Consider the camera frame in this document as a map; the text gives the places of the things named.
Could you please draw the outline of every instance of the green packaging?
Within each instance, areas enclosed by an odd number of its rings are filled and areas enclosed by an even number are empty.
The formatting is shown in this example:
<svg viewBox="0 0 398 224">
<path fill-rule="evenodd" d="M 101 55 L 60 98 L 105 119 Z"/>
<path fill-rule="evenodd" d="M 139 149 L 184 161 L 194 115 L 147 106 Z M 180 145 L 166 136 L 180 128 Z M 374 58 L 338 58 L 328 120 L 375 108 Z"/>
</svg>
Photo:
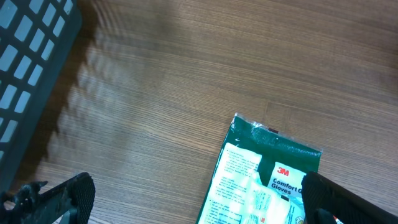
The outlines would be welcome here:
<svg viewBox="0 0 398 224">
<path fill-rule="evenodd" d="M 206 197 L 198 214 L 197 223 L 239 223 L 239 212 L 237 211 L 242 204 L 238 203 L 239 200 L 237 200 L 236 197 L 235 199 L 226 197 L 221 198 L 222 200 L 231 200 L 231 211 L 229 211 L 229 213 L 233 213 L 233 218 L 229 217 L 229 220 L 227 220 L 227 215 L 223 214 L 223 209 L 226 210 L 226 205 L 219 205 L 215 208 L 214 206 L 210 207 L 207 205 L 207 203 L 210 203 L 208 197 L 209 191 L 212 189 L 212 185 L 220 184 L 220 178 L 215 178 L 216 173 L 219 167 L 224 169 L 224 162 L 222 161 L 223 154 L 225 153 L 224 157 L 226 155 L 229 156 L 231 153 L 231 145 L 234 145 L 234 147 L 236 146 L 236 148 L 240 149 L 241 151 L 243 150 L 244 152 L 249 152 L 249 155 L 253 152 L 260 155 L 261 160 L 258 159 L 259 163 L 257 166 L 254 166 L 254 168 L 251 167 L 250 169 L 253 168 L 258 172 L 260 180 L 264 186 L 269 184 L 268 187 L 275 187 L 274 190 L 284 190 L 281 193 L 283 194 L 284 192 L 288 192 L 289 196 L 291 193 L 292 197 L 297 197 L 294 198 L 294 200 L 301 199 L 301 197 L 298 197 L 298 195 L 301 196 L 301 180 L 299 182 L 296 181 L 295 184 L 286 184 L 284 183 L 283 178 L 275 178 L 275 174 L 281 175 L 282 177 L 291 178 L 295 171 L 296 173 L 302 173 L 302 175 L 305 175 L 310 171 L 317 172 L 322 154 L 321 151 L 314 149 L 314 147 L 294 141 L 292 138 L 284 136 L 273 129 L 270 129 L 257 122 L 248 121 L 240 114 L 235 114 L 221 147 L 218 162 L 213 173 L 213 178 L 210 182 Z M 279 167 L 278 164 L 284 164 L 288 168 L 284 169 L 284 166 Z M 229 180 L 228 184 L 238 184 L 233 182 L 233 180 Z M 245 185 L 240 186 L 242 191 L 246 190 L 245 187 Z M 239 194 L 242 194 L 242 192 L 238 192 L 237 190 L 235 190 L 235 192 L 238 196 Z M 213 218 L 207 218 L 205 220 L 202 217 L 202 214 L 204 213 L 206 215 L 211 213 Z"/>
</svg>

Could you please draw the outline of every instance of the wood grain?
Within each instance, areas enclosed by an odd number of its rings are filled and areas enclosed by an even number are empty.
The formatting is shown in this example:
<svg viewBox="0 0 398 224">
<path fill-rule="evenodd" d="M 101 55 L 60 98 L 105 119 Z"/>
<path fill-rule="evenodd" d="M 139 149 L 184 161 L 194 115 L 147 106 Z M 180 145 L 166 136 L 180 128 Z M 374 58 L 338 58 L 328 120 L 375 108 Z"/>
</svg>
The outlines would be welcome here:
<svg viewBox="0 0 398 224">
<path fill-rule="evenodd" d="M 398 2 L 79 0 L 13 189 L 79 172 L 93 223 L 194 223 L 235 112 L 324 150 L 398 215 Z"/>
</svg>

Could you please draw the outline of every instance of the plastic bag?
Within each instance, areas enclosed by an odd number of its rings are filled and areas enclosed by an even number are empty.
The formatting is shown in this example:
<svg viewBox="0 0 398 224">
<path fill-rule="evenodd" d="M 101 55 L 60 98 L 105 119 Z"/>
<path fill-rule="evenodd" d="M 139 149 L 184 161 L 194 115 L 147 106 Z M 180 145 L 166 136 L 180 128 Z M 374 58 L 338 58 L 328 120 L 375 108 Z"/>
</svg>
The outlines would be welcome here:
<svg viewBox="0 0 398 224">
<path fill-rule="evenodd" d="M 300 179 L 309 171 L 318 171 L 321 154 L 313 147 L 235 114 L 197 223 L 241 223 L 243 201 L 255 172 L 259 173 L 263 186 L 300 203 Z"/>
</svg>

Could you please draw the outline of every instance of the crate slot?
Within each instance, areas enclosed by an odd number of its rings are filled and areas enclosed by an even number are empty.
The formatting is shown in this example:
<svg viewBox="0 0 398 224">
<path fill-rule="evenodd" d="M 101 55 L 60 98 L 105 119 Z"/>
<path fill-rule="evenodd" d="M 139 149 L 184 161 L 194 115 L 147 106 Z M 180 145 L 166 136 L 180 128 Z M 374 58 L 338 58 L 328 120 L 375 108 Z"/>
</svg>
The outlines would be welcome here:
<svg viewBox="0 0 398 224">
<path fill-rule="evenodd" d="M 17 12 L 17 6 L 6 0 L 0 9 L 0 26 L 7 29 Z"/>
<path fill-rule="evenodd" d="M 11 101 L 12 101 L 16 91 L 17 91 L 17 87 L 15 87 L 13 85 L 7 86 L 6 91 L 4 92 L 4 94 L 0 100 L 0 108 L 8 109 L 8 107 L 10 107 Z"/>
<path fill-rule="evenodd" d="M 23 91 L 21 96 L 19 97 L 17 106 L 15 107 L 16 113 L 23 113 L 26 107 L 27 102 L 29 101 L 30 93 Z"/>
<path fill-rule="evenodd" d="M 6 131 L 2 135 L 0 142 L 9 142 L 12 138 L 12 135 L 14 134 L 15 129 L 17 128 L 17 125 L 17 121 L 11 120 L 10 122 L 8 122 Z"/>
<path fill-rule="evenodd" d="M 29 45 L 29 48 L 32 49 L 34 52 L 37 52 L 40 45 L 42 44 L 44 38 L 44 33 L 42 30 L 37 29 L 35 36 L 33 37 L 32 42 Z"/>
<path fill-rule="evenodd" d="M 54 18 L 55 12 L 54 6 L 50 3 L 49 7 L 47 8 L 44 16 L 43 16 L 43 22 L 46 26 L 50 26 L 52 19 Z"/>
<path fill-rule="evenodd" d="M 28 84 L 35 86 L 37 80 L 40 78 L 40 75 L 43 72 L 43 68 L 40 65 L 36 65 L 33 69 L 32 75 L 30 76 L 29 80 L 27 81 Z"/>
<path fill-rule="evenodd" d="M 53 48 L 54 48 L 54 43 L 51 40 L 49 40 L 43 50 L 42 59 L 48 60 Z"/>
<path fill-rule="evenodd" d="M 54 27 L 54 30 L 52 31 L 56 37 L 60 35 L 63 25 L 65 25 L 65 20 L 62 18 L 62 16 L 60 16 Z"/>
<path fill-rule="evenodd" d="M 8 68 L 10 67 L 12 61 L 14 61 L 17 53 L 18 50 L 15 47 L 8 45 L 0 58 L 0 70 L 5 72 L 8 71 Z"/>
<path fill-rule="evenodd" d="M 32 60 L 29 57 L 24 56 L 19 63 L 17 70 L 15 70 L 14 77 L 22 79 L 25 76 L 25 73 L 31 62 Z"/>
<path fill-rule="evenodd" d="M 27 34 L 30 31 L 30 28 L 32 27 L 33 22 L 27 17 L 24 16 L 21 20 L 21 23 L 19 24 L 17 30 L 15 31 L 15 37 L 17 37 L 18 40 L 24 41 Z"/>
<path fill-rule="evenodd" d="M 69 15 L 70 11 L 72 10 L 72 7 L 73 7 L 72 0 L 67 0 L 65 6 L 63 7 L 63 10 L 67 15 Z"/>
<path fill-rule="evenodd" d="M 30 4 L 29 4 L 30 9 L 31 9 L 34 13 L 37 14 L 37 13 L 39 12 L 40 8 L 41 8 L 42 5 L 43 5 L 43 1 L 44 1 L 44 0 L 31 0 L 31 1 L 30 1 Z"/>
</svg>

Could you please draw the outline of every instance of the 3m logo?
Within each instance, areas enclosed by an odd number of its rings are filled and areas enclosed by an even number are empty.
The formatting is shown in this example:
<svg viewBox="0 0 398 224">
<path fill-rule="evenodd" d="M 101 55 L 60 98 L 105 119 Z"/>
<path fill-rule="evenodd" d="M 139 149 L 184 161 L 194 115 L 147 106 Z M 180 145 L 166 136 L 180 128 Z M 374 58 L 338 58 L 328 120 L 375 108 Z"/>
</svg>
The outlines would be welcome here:
<svg viewBox="0 0 398 224">
<path fill-rule="evenodd" d="M 283 174 L 285 176 L 289 176 L 289 171 L 287 169 L 284 168 L 278 168 L 278 173 Z"/>
</svg>

